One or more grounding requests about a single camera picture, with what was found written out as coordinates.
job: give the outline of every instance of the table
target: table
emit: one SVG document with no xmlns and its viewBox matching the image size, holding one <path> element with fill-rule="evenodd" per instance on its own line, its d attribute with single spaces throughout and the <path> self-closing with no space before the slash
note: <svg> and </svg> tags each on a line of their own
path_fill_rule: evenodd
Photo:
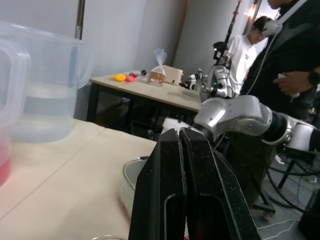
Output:
<svg viewBox="0 0 320 240">
<path fill-rule="evenodd" d="M 11 175 L 0 187 L 0 238 L 127 237 L 129 223 L 117 201 L 122 169 L 150 155 L 155 144 L 78 120 L 64 140 L 15 142 Z"/>
<path fill-rule="evenodd" d="M 199 93 L 181 86 L 165 83 L 162 87 L 150 85 L 147 78 L 138 77 L 135 82 L 117 82 L 112 76 L 94 77 L 91 80 L 91 90 L 87 111 L 88 122 L 95 122 L 100 92 L 138 101 L 160 109 L 181 114 L 194 115 L 201 107 Z M 132 113 L 133 101 L 130 101 L 128 115 Z"/>
</svg>

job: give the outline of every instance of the man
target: man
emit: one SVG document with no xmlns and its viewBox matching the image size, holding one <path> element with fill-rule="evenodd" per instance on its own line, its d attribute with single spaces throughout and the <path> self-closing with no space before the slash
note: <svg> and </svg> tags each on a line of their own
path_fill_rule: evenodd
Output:
<svg viewBox="0 0 320 240">
<path fill-rule="evenodd" d="M 280 18 L 298 0 L 268 0 L 272 9 L 280 8 Z M 259 68 L 266 49 L 253 63 L 241 94 L 259 98 L 272 110 L 305 119 L 320 82 L 320 1 L 308 0 L 283 25 L 269 49 L 260 75 Z M 300 93 L 298 98 L 291 95 Z M 258 137 L 233 134 L 226 158 L 232 164 L 248 206 L 253 207 L 276 148 L 262 143 Z"/>
<path fill-rule="evenodd" d="M 271 19 L 262 16 L 257 19 L 248 36 L 238 35 L 230 39 L 228 42 L 228 51 L 226 55 L 231 57 L 230 77 L 228 81 L 229 97 L 238 96 L 241 87 L 249 71 L 257 57 L 255 44 L 264 40 L 262 34 L 265 24 Z"/>
</svg>

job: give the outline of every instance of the pitcher handle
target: pitcher handle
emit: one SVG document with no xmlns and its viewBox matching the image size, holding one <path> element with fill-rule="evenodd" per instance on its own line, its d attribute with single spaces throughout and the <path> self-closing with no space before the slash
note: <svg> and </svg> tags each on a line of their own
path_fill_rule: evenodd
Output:
<svg viewBox="0 0 320 240">
<path fill-rule="evenodd" d="M 86 49 L 89 52 L 88 65 L 86 67 L 86 70 L 84 72 L 83 77 L 79 81 L 79 85 L 78 85 L 79 89 L 84 87 L 89 82 L 89 79 L 91 77 L 91 74 L 92 74 L 92 72 L 94 70 L 94 66 L 95 66 L 95 54 L 94 54 L 94 51 L 90 47 L 86 47 Z"/>
<path fill-rule="evenodd" d="M 22 45 L 9 40 L 0 39 L 0 51 L 10 59 L 7 97 L 3 109 L 0 110 L 0 124 L 9 126 L 24 110 L 32 61 L 29 52 Z"/>
</svg>

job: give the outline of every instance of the white shirt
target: white shirt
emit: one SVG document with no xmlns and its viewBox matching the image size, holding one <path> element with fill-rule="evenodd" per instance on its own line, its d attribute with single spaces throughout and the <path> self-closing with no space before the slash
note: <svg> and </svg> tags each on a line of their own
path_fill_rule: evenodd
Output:
<svg viewBox="0 0 320 240">
<path fill-rule="evenodd" d="M 227 83 L 235 94 L 240 94 L 244 79 L 257 57 L 257 51 L 248 37 L 239 35 L 228 42 L 228 53 L 232 54 L 230 77 Z"/>
</svg>

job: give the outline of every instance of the white wall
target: white wall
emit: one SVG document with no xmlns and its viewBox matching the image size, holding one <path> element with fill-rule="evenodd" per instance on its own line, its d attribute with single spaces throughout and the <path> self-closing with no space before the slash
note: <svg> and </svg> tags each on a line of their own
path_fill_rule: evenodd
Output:
<svg viewBox="0 0 320 240">
<path fill-rule="evenodd" d="M 79 0 L 0 0 L 0 21 L 75 37 Z"/>
<path fill-rule="evenodd" d="M 153 50 L 164 48 L 172 64 L 187 0 L 86 0 L 82 39 L 95 50 L 93 76 L 156 66 Z M 75 117 L 86 119 L 90 86 L 79 90 Z M 119 102 L 100 94 L 98 112 Z"/>
<path fill-rule="evenodd" d="M 93 76 L 133 70 L 146 0 L 86 0 L 82 39 L 96 53 Z"/>
<path fill-rule="evenodd" d="M 188 0 L 147 0 L 134 69 L 148 72 L 157 65 L 153 54 L 167 52 L 166 65 L 174 61 Z"/>
<path fill-rule="evenodd" d="M 184 76 L 198 68 L 206 73 L 215 62 L 213 44 L 226 38 L 238 0 L 191 0 L 183 26 L 173 66 Z M 233 28 L 233 35 L 243 34 L 248 17 L 244 14 L 252 5 L 242 0 Z"/>
</svg>

